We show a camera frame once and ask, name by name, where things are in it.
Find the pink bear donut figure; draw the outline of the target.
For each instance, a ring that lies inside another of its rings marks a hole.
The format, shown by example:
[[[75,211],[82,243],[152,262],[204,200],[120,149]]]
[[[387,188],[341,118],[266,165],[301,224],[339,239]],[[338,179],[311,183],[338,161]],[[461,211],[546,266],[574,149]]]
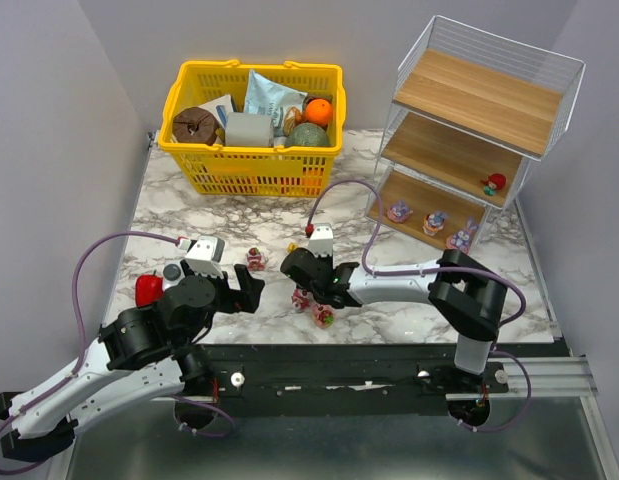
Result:
[[[329,305],[314,304],[311,314],[314,323],[322,329],[329,328],[335,320],[334,311]]]

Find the pink bear strawberry figure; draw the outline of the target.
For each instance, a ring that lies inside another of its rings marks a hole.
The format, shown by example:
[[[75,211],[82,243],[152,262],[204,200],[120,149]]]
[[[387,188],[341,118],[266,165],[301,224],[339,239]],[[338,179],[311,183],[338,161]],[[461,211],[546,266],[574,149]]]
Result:
[[[295,312],[301,312],[310,306],[309,291],[295,288],[291,296],[291,305]]]

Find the purple bunny pink cake figure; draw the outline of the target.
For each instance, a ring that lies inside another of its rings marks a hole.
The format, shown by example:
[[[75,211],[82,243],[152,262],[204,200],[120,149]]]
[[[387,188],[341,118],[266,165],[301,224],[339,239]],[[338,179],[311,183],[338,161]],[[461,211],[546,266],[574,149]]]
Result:
[[[387,218],[394,223],[404,223],[412,214],[413,210],[403,200],[391,205],[386,212]]]

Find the purple bunny cupcake figure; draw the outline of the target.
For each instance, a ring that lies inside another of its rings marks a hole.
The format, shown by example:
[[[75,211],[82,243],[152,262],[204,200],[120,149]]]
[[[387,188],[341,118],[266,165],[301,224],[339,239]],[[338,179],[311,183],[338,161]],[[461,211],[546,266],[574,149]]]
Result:
[[[442,211],[435,211],[425,216],[423,220],[423,233],[428,236],[435,236],[443,230],[448,214]]]

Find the red haired mermaid figure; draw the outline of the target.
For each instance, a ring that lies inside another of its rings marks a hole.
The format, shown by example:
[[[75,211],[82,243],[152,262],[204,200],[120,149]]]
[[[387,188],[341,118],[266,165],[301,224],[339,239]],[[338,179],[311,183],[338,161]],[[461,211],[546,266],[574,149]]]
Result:
[[[507,178],[501,173],[493,173],[485,180],[481,181],[483,185],[483,193],[487,196],[494,196],[498,191],[504,189],[507,184]]]

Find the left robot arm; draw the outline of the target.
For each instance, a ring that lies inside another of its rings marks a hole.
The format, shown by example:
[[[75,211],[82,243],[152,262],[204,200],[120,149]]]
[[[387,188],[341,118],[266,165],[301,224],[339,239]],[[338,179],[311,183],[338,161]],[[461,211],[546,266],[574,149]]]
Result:
[[[161,396],[215,397],[218,381],[203,346],[218,313],[254,313],[265,283],[236,265],[238,289],[225,275],[187,275],[151,304],[121,312],[100,329],[82,358],[39,386],[0,393],[0,449],[25,470],[70,447],[91,423]]]

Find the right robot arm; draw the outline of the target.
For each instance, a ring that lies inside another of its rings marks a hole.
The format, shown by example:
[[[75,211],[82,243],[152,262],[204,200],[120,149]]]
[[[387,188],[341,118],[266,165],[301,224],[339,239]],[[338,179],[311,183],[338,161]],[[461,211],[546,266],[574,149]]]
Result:
[[[455,367],[473,375],[486,368],[508,291],[503,280],[459,250],[421,265],[364,268],[357,262],[335,266],[329,257],[298,248],[281,272],[335,309],[383,302],[435,307],[458,333]]]

